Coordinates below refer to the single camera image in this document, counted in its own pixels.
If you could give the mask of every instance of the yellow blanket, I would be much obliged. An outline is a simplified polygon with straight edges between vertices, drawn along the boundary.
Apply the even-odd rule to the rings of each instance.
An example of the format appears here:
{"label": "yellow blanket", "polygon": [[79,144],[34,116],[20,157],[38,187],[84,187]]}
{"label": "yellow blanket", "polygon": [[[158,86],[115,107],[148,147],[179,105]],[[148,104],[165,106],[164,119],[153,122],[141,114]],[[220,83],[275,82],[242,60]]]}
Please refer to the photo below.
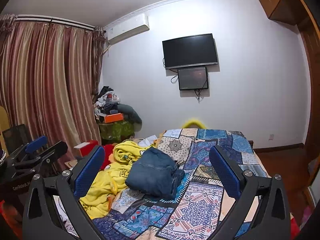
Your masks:
{"label": "yellow blanket", "polygon": [[113,156],[116,162],[132,165],[141,157],[144,150],[146,150],[145,147],[141,147],[133,141],[125,141],[113,148]]}
{"label": "yellow blanket", "polygon": [[110,168],[99,171],[86,196],[80,198],[80,203],[91,219],[108,214],[110,195],[116,195],[126,187],[130,165],[111,163]]}
{"label": "yellow blanket", "polygon": [[115,146],[113,155],[116,162],[111,163],[109,169],[99,171],[87,195],[80,198],[80,203],[91,219],[108,214],[114,196],[126,188],[124,182],[132,163],[141,157],[141,152],[145,149],[132,141]]}

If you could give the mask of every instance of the metal screw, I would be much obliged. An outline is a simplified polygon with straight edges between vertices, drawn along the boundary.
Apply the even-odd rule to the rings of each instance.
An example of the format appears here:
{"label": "metal screw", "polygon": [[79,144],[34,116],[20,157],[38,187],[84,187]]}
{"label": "metal screw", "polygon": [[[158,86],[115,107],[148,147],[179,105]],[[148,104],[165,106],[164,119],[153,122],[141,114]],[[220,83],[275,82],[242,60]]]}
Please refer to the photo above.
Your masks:
{"label": "metal screw", "polygon": [[250,170],[245,170],[244,171],[244,174],[247,176],[247,177],[251,177],[252,176],[252,171],[250,171]]}
{"label": "metal screw", "polygon": [[65,171],[62,172],[62,176],[63,177],[68,177],[70,175],[70,173],[71,173],[71,171],[65,170]]}
{"label": "metal screw", "polygon": [[276,179],[276,180],[281,180],[280,174],[275,174],[275,179]]}
{"label": "metal screw", "polygon": [[34,179],[34,180],[37,180],[37,179],[39,179],[39,178],[40,178],[40,174],[36,174],[36,175],[33,176],[33,179]]}

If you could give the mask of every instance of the denim jeans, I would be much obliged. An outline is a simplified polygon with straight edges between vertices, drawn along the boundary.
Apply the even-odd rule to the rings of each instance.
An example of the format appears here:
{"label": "denim jeans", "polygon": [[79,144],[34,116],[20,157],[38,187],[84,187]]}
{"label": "denim jeans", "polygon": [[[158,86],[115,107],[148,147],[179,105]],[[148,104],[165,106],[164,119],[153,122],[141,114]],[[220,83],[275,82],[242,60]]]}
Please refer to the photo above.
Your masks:
{"label": "denim jeans", "polygon": [[130,189],[172,200],[183,177],[184,171],[169,155],[150,147],[132,165],[125,183]]}

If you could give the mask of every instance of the black tv screen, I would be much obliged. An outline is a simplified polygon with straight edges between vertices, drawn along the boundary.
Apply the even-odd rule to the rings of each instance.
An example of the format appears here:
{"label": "black tv screen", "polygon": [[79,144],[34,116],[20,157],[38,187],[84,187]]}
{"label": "black tv screen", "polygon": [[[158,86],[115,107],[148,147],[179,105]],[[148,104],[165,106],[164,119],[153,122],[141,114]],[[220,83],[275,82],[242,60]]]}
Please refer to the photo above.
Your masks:
{"label": "black tv screen", "polygon": [[178,69],[179,90],[208,89],[206,67],[187,67]]}
{"label": "black tv screen", "polygon": [[167,69],[218,63],[212,33],[162,41],[162,47]]}

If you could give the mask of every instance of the pile of clothes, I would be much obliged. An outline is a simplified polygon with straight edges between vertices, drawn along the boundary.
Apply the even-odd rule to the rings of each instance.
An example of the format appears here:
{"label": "pile of clothes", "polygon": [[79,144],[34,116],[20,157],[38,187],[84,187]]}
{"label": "pile of clothes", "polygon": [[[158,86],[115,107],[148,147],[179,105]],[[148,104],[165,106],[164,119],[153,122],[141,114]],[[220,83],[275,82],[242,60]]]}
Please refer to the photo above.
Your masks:
{"label": "pile of clothes", "polygon": [[118,113],[122,113],[124,119],[132,123],[142,123],[137,112],[131,106],[120,104],[119,97],[114,93],[113,89],[108,86],[104,86],[101,89],[98,100],[93,106],[96,119],[101,123],[104,123],[105,116]]}
{"label": "pile of clothes", "polygon": [[87,195],[80,198],[91,219],[106,216],[127,187],[162,199],[175,198],[184,171],[154,146],[143,147],[128,140],[114,147],[111,164],[98,172]]}

